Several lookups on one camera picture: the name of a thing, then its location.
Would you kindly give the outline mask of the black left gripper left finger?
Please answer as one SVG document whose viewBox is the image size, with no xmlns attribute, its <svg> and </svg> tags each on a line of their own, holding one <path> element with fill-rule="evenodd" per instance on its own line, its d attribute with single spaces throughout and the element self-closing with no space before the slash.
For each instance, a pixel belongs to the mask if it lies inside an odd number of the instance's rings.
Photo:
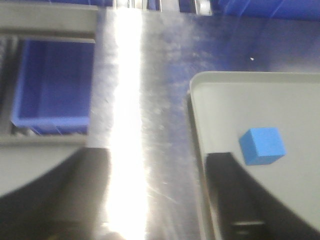
<svg viewBox="0 0 320 240">
<path fill-rule="evenodd" d="M 2 240 L 90 240 L 109 178 L 105 148 L 82 147 L 0 198 Z"/>
</svg>

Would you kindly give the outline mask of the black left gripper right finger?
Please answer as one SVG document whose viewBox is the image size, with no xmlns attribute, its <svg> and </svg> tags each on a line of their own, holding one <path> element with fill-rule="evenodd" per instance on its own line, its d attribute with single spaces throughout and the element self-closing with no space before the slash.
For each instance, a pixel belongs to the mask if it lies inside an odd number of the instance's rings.
<svg viewBox="0 0 320 240">
<path fill-rule="evenodd" d="M 224 240 L 318 240 L 299 218 L 245 171 L 230 152 L 209 153 L 206 181 Z"/>
</svg>

